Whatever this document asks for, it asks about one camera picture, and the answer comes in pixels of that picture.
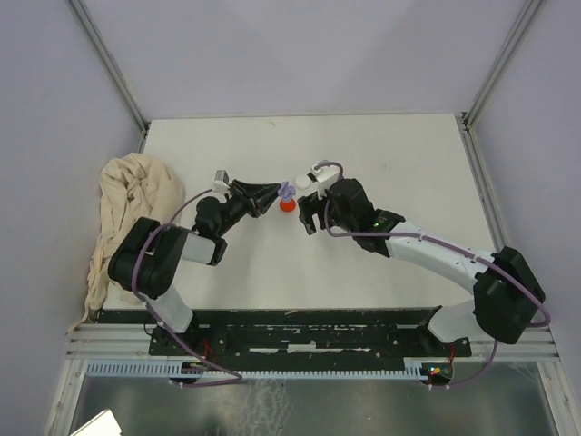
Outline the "white earbud charging case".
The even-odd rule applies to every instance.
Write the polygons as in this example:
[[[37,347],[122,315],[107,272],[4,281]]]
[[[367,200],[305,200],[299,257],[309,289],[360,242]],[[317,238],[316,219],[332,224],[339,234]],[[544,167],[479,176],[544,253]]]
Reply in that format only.
[[[312,185],[312,180],[308,175],[302,174],[295,179],[296,189],[299,191],[305,191]]]

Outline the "orange earbud charging case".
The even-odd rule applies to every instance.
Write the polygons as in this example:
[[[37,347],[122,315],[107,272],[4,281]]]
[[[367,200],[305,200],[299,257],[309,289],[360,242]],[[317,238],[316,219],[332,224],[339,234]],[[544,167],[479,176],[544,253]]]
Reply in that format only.
[[[285,213],[291,213],[296,208],[296,202],[294,199],[290,199],[288,202],[280,200],[279,202],[280,209]]]

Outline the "lilac earbud charging case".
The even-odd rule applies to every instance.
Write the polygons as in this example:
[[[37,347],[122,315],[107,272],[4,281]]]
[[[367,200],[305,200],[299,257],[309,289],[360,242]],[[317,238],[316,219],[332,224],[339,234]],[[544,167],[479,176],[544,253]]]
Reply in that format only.
[[[295,187],[289,182],[283,182],[278,195],[283,203],[290,203],[296,194]]]

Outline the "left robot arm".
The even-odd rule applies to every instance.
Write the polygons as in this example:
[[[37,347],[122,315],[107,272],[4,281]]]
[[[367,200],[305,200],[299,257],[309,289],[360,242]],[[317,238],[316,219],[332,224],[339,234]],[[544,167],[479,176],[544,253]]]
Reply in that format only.
[[[280,183],[219,182],[216,190],[193,197],[196,216],[192,228],[181,227],[172,218],[160,223],[139,218],[110,259],[111,281],[143,302],[154,319],[171,331],[170,345],[179,353],[195,352],[201,343],[200,331],[191,326],[192,309],[173,285],[181,261],[215,266],[227,248],[224,235],[242,218],[264,215],[280,196]]]

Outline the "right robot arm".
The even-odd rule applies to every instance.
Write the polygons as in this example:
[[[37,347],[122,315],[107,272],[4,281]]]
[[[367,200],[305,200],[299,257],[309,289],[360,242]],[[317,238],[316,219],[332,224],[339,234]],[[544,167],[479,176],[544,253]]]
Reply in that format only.
[[[361,249],[413,263],[446,278],[470,300],[437,307],[418,330],[417,345],[437,355],[465,337],[486,335],[513,345],[532,326],[546,299],[521,252],[505,246],[498,253],[476,251],[423,232],[403,216],[377,209],[355,179],[332,176],[319,181],[308,173],[296,180],[300,221],[307,234],[318,230],[352,239]]]

